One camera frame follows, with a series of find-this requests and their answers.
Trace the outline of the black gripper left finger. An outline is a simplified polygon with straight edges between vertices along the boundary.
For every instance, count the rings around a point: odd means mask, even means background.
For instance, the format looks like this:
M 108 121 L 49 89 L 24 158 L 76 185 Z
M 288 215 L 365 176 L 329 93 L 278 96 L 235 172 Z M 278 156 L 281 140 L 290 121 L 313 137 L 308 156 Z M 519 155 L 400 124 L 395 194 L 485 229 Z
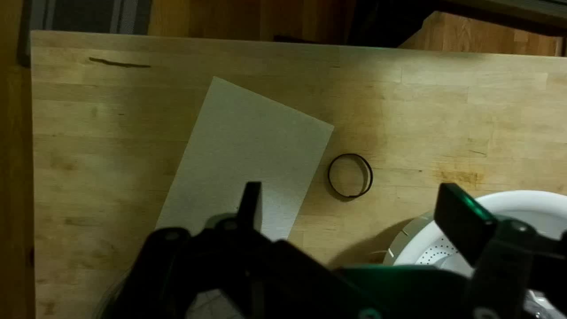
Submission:
M 262 225 L 262 185 L 251 181 L 244 186 L 237 209 L 237 227 L 258 231 Z

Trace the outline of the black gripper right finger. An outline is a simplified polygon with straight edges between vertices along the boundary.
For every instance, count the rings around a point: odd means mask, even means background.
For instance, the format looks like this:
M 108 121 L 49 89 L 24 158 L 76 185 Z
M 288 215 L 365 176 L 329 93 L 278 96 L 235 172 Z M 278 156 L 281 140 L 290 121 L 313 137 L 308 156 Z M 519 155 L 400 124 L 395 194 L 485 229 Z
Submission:
M 471 266 L 497 227 L 497 218 L 455 183 L 439 185 L 434 222 Z

